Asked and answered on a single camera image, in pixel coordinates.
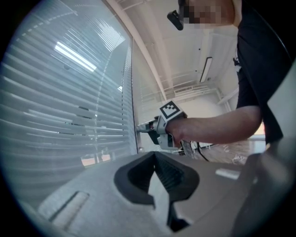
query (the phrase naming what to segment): black cable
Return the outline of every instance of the black cable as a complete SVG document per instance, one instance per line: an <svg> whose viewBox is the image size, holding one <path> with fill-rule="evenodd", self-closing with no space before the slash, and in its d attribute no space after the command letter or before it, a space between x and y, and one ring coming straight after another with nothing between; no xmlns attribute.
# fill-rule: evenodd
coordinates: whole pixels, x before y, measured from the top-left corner
<svg viewBox="0 0 296 237"><path fill-rule="evenodd" d="M198 150L199 154L200 154L200 155L201 155L206 161L210 162L210 161L209 161L207 158L205 158L205 156L201 153L199 143L197 143L197 150Z"/></svg>

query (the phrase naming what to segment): black t-shirt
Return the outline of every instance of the black t-shirt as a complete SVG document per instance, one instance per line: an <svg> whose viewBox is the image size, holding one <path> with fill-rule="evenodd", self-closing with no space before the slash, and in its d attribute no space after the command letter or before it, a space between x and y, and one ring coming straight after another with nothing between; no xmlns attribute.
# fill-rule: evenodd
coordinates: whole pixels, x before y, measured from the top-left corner
<svg viewBox="0 0 296 237"><path fill-rule="evenodd" d="M238 29L237 57L234 59L239 78L237 108L260 107L266 143L270 143L283 134L267 101L287 75L292 65L291 55L288 55L267 20L244 0Z"/></svg>

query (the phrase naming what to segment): linear light fixture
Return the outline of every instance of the linear light fixture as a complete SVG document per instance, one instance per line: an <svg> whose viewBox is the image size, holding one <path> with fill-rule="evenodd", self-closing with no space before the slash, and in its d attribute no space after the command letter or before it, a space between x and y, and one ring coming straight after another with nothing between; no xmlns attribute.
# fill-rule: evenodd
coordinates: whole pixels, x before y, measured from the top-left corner
<svg viewBox="0 0 296 237"><path fill-rule="evenodd" d="M64 56L72 59L76 63L80 64L81 66L85 67L86 69L90 70L93 72L97 67L93 65L91 62L80 56L78 53L74 52L72 49L69 47L63 45L60 42L56 43L55 50L58 52L62 53Z"/></svg>
<svg viewBox="0 0 296 237"><path fill-rule="evenodd" d="M208 72L209 72L209 69L211 67L212 61L213 61L212 57L207 57L207 60L205 61L205 65L204 65L204 68L203 68L203 74L202 74L202 77L200 78L201 83L205 82L205 80L207 79Z"/></svg>

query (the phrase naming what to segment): window blind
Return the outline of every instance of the window blind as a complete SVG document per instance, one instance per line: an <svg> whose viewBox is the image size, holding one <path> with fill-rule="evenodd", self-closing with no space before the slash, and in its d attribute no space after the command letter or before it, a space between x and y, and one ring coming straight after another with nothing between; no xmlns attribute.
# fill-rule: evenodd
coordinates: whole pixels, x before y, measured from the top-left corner
<svg viewBox="0 0 296 237"><path fill-rule="evenodd" d="M132 41L101 0L47 0L1 62L1 164L17 198L38 207L96 163L136 153Z"/></svg>

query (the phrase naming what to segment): fluorescent light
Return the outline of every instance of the fluorescent light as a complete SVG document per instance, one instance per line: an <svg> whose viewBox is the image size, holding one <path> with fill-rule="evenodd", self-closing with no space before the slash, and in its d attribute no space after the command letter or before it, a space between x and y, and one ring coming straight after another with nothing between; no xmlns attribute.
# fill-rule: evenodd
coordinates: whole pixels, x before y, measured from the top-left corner
<svg viewBox="0 0 296 237"><path fill-rule="evenodd" d="M208 72L209 72L209 69L211 67L212 61L213 61L212 57L207 57L207 60L205 62L205 66L203 68L203 74L202 74L202 77L200 79L200 82L205 82L205 80L207 79Z"/></svg>
<svg viewBox="0 0 296 237"><path fill-rule="evenodd" d="M85 67L86 69L88 69L88 70L90 70L92 72L97 68L95 65L90 63L88 60L86 60L85 58L83 58L82 56L80 56L79 54L77 54L76 52L71 50L69 47L63 45L60 42L57 42L57 45L55 46L55 50L59 51L63 55L65 55L68 58L74 60L75 62L79 63L81 66Z"/></svg>

